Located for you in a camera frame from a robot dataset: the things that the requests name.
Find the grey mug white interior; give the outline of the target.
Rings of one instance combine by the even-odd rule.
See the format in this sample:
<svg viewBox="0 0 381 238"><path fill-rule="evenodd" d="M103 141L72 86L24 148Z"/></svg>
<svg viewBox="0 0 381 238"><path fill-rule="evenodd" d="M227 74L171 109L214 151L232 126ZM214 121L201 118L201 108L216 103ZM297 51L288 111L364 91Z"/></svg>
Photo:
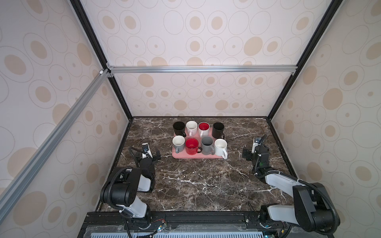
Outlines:
<svg viewBox="0 0 381 238"><path fill-rule="evenodd" d="M185 138L182 135L177 135L172 139L172 144L174 152L178 154L185 148Z"/></svg>

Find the white ribbed mug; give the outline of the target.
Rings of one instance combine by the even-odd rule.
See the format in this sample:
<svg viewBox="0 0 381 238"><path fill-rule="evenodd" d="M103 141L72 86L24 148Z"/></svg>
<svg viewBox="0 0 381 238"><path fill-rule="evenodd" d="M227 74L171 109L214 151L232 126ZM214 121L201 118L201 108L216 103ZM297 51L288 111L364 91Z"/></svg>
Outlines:
<svg viewBox="0 0 381 238"><path fill-rule="evenodd" d="M228 158L227 141L224 139L217 139L214 142L215 155L220 156L223 159Z"/></svg>

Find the black mug white rim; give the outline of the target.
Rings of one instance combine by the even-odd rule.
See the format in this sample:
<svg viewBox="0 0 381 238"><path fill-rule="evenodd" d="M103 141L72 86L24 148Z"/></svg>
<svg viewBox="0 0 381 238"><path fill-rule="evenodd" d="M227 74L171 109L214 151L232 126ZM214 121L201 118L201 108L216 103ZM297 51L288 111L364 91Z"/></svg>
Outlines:
<svg viewBox="0 0 381 238"><path fill-rule="evenodd" d="M212 137L215 139L225 139L225 126L223 123L216 122L213 124Z"/></svg>

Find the red mug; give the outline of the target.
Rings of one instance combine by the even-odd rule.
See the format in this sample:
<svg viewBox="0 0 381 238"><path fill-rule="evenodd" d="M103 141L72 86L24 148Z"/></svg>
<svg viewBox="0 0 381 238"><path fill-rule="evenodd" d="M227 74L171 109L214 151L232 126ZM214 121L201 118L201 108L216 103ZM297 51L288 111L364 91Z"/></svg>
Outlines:
<svg viewBox="0 0 381 238"><path fill-rule="evenodd" d="M195 138L188 138L185 141L186 153L189 155L195 155L202 152L202 148L199 147L199 141Z"/></svg>

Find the black mug white base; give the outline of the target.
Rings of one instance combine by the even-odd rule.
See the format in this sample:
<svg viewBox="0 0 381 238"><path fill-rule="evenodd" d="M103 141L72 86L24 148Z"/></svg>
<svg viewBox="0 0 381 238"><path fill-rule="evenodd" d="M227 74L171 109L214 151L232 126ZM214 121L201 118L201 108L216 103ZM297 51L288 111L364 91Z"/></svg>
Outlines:
<svg viewBox="0 0 381 238"><path fill-rule="evenodd" d="M187 136L186 132L185 132L186 125L185 125L184 122L181 122L181 121L175 122L173 124L173 130L174 130L174 133L175 133L176 136L183 136L183 137Z"/></svg>

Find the dark grey mug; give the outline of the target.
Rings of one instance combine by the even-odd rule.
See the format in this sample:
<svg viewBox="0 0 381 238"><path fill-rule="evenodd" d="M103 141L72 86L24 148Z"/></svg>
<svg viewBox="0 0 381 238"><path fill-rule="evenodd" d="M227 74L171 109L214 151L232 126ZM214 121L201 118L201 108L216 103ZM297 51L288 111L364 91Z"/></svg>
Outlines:
<svg viewBox="0 0 381 238"><path fill-rule="evenodd" d="M212 137L205 136L201 139L201 150L203 155L214 155L214 140Z"/></svg>

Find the pink mug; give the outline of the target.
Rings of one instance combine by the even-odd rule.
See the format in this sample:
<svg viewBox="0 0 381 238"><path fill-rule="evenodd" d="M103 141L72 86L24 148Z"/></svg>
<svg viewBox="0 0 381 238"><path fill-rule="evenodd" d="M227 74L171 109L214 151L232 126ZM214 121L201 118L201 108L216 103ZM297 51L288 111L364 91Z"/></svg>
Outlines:
<svg viewBox="0 0 381 238"><path fill-rule="evenodd" d="M186 131L189 137L193 137L197 134L198 123L195 121L188 121L186 123Z"/></svg>

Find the white mug front row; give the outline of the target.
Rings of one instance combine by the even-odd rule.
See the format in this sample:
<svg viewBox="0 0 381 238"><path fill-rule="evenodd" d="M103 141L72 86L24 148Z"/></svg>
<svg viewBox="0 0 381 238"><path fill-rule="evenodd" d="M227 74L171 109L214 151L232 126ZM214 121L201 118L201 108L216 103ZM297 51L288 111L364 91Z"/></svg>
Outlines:
<svg viewBox="0 0 381 238"><path fill-rule="evenodd" d="M206 137L209 135L210 124L207 122L201 122L198 124L198 134L200 138Z"/></svg>

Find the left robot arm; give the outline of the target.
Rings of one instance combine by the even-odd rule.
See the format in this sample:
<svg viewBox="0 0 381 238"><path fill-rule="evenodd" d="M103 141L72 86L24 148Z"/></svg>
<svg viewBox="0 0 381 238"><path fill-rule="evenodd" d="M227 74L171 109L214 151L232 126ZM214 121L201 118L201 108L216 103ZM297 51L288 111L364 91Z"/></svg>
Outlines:
<svg viewBox="0 0 381 238"><path fill-rule="evenodd" d="M132 219L147 219L149 206L142 202L137 193L153 192L155 186L155 164L161 159L159 150L153 155L148 145L141 150L129 148L136 167L116 167L100 192L100 201L117 209Z"/></svg>

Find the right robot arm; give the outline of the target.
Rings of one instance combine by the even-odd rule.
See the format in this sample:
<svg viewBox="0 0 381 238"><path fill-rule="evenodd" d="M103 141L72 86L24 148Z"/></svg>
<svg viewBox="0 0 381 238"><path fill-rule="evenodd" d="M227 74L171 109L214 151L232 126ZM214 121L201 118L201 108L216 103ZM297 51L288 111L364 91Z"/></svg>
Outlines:
<svg viewBox="0 0 381 238"><path fill-rule="evenodd" d="M293 205L263 206L263 214L267 218L326 236L337 230L340 218L323 184L308 183L275 170L269 164L269 148L264 144L251 150L244 148L242 156L252 162L252 172L257 179L293 198Z"/></svg>

